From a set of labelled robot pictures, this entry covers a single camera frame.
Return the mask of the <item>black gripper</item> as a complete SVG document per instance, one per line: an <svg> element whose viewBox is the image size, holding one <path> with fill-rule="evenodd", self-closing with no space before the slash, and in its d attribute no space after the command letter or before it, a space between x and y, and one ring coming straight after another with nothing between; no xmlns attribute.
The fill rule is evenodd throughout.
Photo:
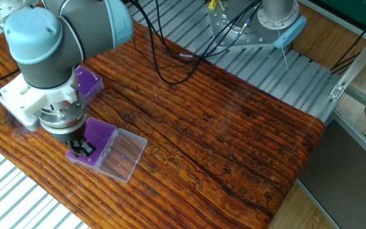
<svg viewBox="0 0 366 229"><path fill-rule="evenodd" d="M96 150L92 143L85 141L85 130L86 120L79 120L73 125L46 124L46 131L56 140L67 142L67 147L76 158L90 156Z"/></svg>

